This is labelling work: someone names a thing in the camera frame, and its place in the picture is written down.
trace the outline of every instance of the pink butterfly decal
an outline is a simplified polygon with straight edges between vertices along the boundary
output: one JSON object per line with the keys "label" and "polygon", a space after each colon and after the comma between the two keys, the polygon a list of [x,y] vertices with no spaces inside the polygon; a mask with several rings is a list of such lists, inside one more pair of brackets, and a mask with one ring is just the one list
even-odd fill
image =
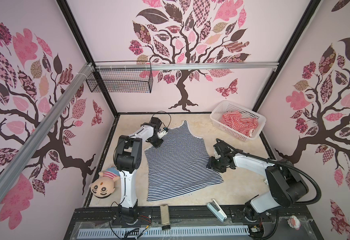
{"label": "pink butterfly decal", "polygon": [[238,79],[235,79],[234,81],[232,81],[230,83],[230,86],[228,86],[228,88],[217,88],[215,90],[218,91],[218,93],[221,93],[223,97],[225,97],[227,99],[227,96],[230,95],[230,93],[236,93],[238,94],[236,91],[238,90],[238,88],[236,87],[236,85],[238,84]]}
{"label": "pink butterfly decal", "polygon": [[95,110],[96,115],[94,118],[92,118],[91,126],[95,125],[96,123],[100,124],[102,122],[101,114],[104,111],[104,110],[102,110],[101,107],[98,107],[98,104],[94,100],[92,100],[92,104],[94,105],[94,110]]}

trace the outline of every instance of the pink wall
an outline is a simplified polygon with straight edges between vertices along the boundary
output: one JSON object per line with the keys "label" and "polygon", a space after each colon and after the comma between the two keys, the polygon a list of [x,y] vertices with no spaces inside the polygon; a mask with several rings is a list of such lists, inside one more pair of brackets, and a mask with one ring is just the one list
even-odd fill
{"label": "pink wall", "polygon": [[[84,64],[54,0],[0,1],[0,173]],[[0,204],[0,239],[63,238],[112,121],[84,83]]]}
{"label": "pink wall", "polygon": [[[259,113],[278,158],[312,176],[324,239],[350,239],[350,2],[326,0]],[[303,199],[313,198],[315,190]]]}
{"label": "pink wall", "polygon": [[[192,63],[191,56],[194,53],[196,63],[202,63],[208,58],[215,58],[214,62],[220,62],[226,56],[231,57],[237,54],[241,54],[238,58],[246,62],[278,61],[309,1],[101,0],[96,1],[96,4],[88,4],[88,1],[85,0],[70,0],[68,2],[96,61],[122,61],[140,58],[143,60],[151,59],[151,62],[154,62],[158,58],[157,63],[159,64]],[[199,8],[202,9],[202,15],[199,15],[197,10]],[[145,11],[161,13],[164,17],[150,18],[150,15],[146,14]],[[190,22],[187,21],[189,16],[196,23],[195,31],[183,29],[182,31],[168,32],[172,38],[167,40],[157,36],[158,34],[168,35],[166,31],[170,26],[181,28],[182,22]],[[133,21],[136,23],[136,29],[134,29]],[[206,22],[210,23],[210,30],[206,34],[206,38],[199,38],[198,41],[197,36],[205,29]],[[226,36],[226,28],[230,24],[234,24],[235,27],[228,34],[228,37],[223,39]],[[148,33],[150,35],[147,40],[151,41],[152,46],[147,46],[147,43],[136,36],[136,31],[140,34],[142,26],[145,29],[142,30],[142,34]],[[240,39],[232,37],[237,31],[244,31]],[[190,35],[194,35],[196,38],[192,40]],[[131,41],[135,41],[141,47],[137,48],[131,44]],[[160,52],[154,41],[158,42],[158,46],[163,45],[165,49],[168,49],[168,57],[166,51]],[[192,49],[197,41],[198,47],[201,49],[187,51],[185,46],[188,45],[189,49]],[[235,43],[236,46],[245,46],[236,49],[229,46],[224,47],[230,43]],[[130,46],[132,46],[131,49],[137,48],[135,54],[129,49]],[[185,54],[186,57],[180,61],[178,57],[182,54]],[[174,76],[174,81],[167,82],[160,81],[158,73],[154,73],[150,94],[111,93],[117,110],[119,112],[212,111],[219,102],[226,98],[247,108],[252,108],[259,90],[269,76],[270,69],[237,69],[232,70],[232,73],[220,76],[209,70],[201,70],[201,73],[197,73],[199,80],[192,79],[192,81],[190,81],[189,76],[195,74],[195,71],[183,71],[183,78],[179,79],[175,78],[176,72],[174,70],[163,73],[164,76],[167,74]],[[237,91],[234,91],[236,93],[223,96],[217,91],[221,88],[222,91],[228,89],[235,79],[237,79],[236,87],[238,88]]]}

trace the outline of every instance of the black frame post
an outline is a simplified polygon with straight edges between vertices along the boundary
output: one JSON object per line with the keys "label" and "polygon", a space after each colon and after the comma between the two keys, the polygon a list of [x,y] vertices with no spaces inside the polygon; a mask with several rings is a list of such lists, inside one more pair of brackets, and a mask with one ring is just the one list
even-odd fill
{"label": "black frame post", "polygon": [[293,35],[291,36],[290,40],[288,41],[286,48],[283,50],[282,55],[279,59],[279,65],[276,71],[274,71],[269,79],[267,80],[264,88],[262,89],[262,92],[260,93],[258,99],[256,100],[256,103],[253,107],[253,111],[257,112],[262,105],[264,99],[267,97],[267,94],[269,93],[272,85],[274,84],[275,80],[277,79],[280,71],[282,70],[284,64],[286,63],[288,57],[290,56],[292,50],[294,49],[295,45],[297,44],[300,36],[302,35],[303,31],[305,30],[307,24],[310,22],[311,17],[314,15],[314,12],[316,11],[319,3],[321,0],[311,0],[308,4],[305,12],[303,13],[302,18],[300,19],[297,27],[295,28],[295,31]]}
{"label": "black frame post", "polygon": [[[96,71],[95,61],[92,58],[90,50],[84,41],[83,35],[80,32],[79,26],[77,25],[75,18],[73,17],[73,14],[71,12],[71,9],[70,9],[67,1],[66,0],[56,0],[56,2],[59,5],[60,10],[63,13],[63,16],[64,16],[65,20],[67,21],[68,26],[70,27],[72,34],[75,37],[76,42],[78,43],[79,48],[80,48],[81,52],[83,53],[85,60],[89,63],[92,63],[92,66],[94,66],[94,76],[96,79],[99,79],[98,80],[99,87],[101,89],[102,88],[105,89],[102,77]],[[104,95],[105,101],[107,102],[108,106],[111,109],[112,114],[116,118],[118,116],[118,111],[116,110],[116,107],[115,107],[114,103],[112,102],[110,94],[108,92],[103,92],[103,91],[102,91],[102,93]]]}

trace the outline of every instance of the navy and white striped shirt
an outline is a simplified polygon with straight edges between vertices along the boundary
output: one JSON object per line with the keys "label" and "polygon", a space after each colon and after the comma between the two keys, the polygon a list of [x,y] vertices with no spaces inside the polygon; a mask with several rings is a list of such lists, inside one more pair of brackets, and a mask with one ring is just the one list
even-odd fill
{"label": "navy and white striped shirt", "polygon": [[223,182],[220,174],[206,168],[209,155],[201,137],[191,134],[187,121],[172,128],[160,147],[145,150],[149,165],[147,201],[181,196]]}

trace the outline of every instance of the laundry basket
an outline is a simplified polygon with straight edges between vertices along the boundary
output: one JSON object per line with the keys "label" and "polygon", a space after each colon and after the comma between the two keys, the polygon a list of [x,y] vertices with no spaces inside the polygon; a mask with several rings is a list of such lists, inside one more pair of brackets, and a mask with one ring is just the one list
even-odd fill
{"label": "laundry basket", "polygon": [[[242,118],[258,119],[259,125],[252,133],[252,137],[247,137],[246,135],[234,130],[233,128],[230,128],[229,126],[226,126],[223,123],[219,122],[223,114],[227,112],[234,112],[235,110],[238,110],[242,114]],[[247,108],[244,108],[237,103],[230,102],[228,100],[224,100],[221,103],[219,103],[219,105],[214,109],[214,111],[212,111],[210,118],[212,120],[214,127],[217,127],[220,130],[225,131],[228,134],[244,142],[246,142],[247,140],[254,140],[255,138],[257,138],[266,123],[266,118],[264,116],[256,112],[253,112]]]}

